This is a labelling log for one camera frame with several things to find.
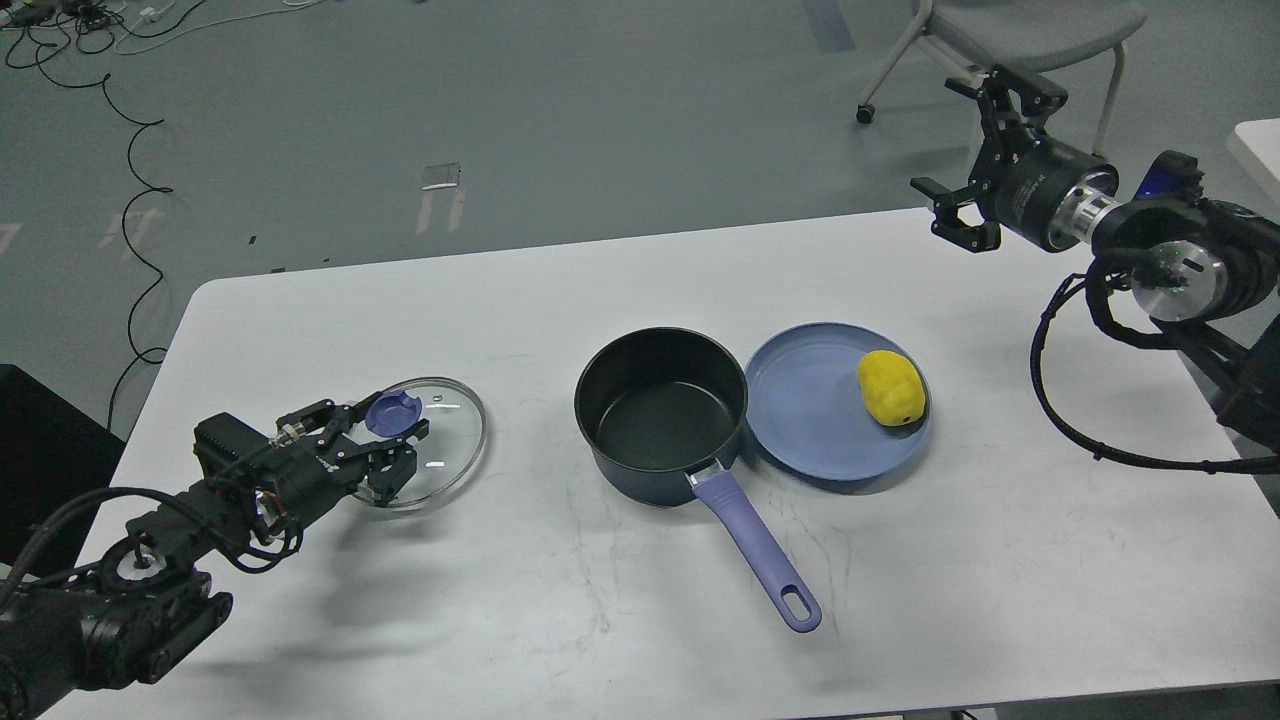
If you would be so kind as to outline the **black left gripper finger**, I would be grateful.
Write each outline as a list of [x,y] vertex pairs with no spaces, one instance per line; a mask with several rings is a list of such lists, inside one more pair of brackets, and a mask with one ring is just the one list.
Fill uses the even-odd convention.
[[320,400],[276,419],[275,446],[306,441],[316,451],[333,450],[337,438],[360,424],[365,415],[365,401],[337,404],[330,398]]
[[416,443],[430,434],[430,421],[421,419],[398,436],[381,437],[364,423],[346,432],[355,448],[364,452],[364,479],[355,497],[370,506],[392,506],[401,491],[419,473]]

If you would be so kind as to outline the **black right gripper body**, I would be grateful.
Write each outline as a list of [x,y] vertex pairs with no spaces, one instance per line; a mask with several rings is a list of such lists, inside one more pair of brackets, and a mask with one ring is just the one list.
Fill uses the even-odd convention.
[[1075,208],[1092,193],[1115,195],[1116,168],[1098,155],[1056,140],[1023,151],[1004,151],[989,167],[989,219],[1046,252],[1082,242],[1070,224]]

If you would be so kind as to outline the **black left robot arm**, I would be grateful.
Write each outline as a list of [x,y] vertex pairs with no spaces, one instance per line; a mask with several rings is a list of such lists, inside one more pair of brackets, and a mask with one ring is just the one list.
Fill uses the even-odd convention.
[[[306,529],[343,498],[390,503],[431,427],[413,415],[355,439],[376,402],[323,400],[282,416],[274,436],[220,413],[195,428],[202,475],[187,491],[108,487],[60,506],[3,580],[3,716],[38,717],[73,691],[159,682],[230,616],[233,596],[212,591],[202,559],[264,574],[297,555]],[[99,560],[27,577],[70,521],[125,497],[155,509],[129,520]]]

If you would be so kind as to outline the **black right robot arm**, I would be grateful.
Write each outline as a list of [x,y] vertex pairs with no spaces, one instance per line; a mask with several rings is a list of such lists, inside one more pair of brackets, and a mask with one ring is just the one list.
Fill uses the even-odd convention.
[[[1161,152],[1134,196],[1117,199],[1117,170],[1050,135],[1068,92],[1020,67],[996,65],[977,85],[947,79],[973,101],[980,146],[966,183],[948,190],[911,179],[933,211],[932,232],[968,252],[998,249],[1002,233],[1046,252],[1091,251],[1041,314],[1030,345],[1030,383],[1041,410],[1097,460],[1206,474],[1274,475],[1279,447],[1279,337],[1270,322],[1249,346],[1213,327],[1277,292],[1277,224],[1234,202],[1208,199],[1196,158]],[[1116,448],[1071,427],[1050,402],[1042,360],[1050,327],[1074,296],[1096,329],[1138,350],[1175,351],[1212,383],[1217,424],[1267,450],[1263,457],[1176,461]]]

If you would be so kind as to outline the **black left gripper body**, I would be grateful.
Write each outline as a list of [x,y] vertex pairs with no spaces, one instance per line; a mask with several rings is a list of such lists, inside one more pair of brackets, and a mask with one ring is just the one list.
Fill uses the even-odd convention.
[[302,443],[268,446],[250,460],[250,484],[270,527],[310,527],[351,496],[365,471],[356,464],[319,457]]

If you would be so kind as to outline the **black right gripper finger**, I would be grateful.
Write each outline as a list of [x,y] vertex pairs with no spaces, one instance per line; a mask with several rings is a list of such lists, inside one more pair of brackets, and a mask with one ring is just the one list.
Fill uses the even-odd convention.
[[989,182],[970,181],[960,190],[947,190],[931,177],[918,176],[910,179],[910,187],[928,199],[933,213],[931,232],[934,236],[973,254],[1000,249],[1000,223],[983,220],[973,225],[961,218],[963,209],[974,208],[979,199],[989,195]]
[[978,85],[948,78],[945,87],[975,102],[983,138],[979,154],[995,161],[1012,161],[1048,138],[1048,119],[1069,99],[1062,86],[1020,67],[996,65]]

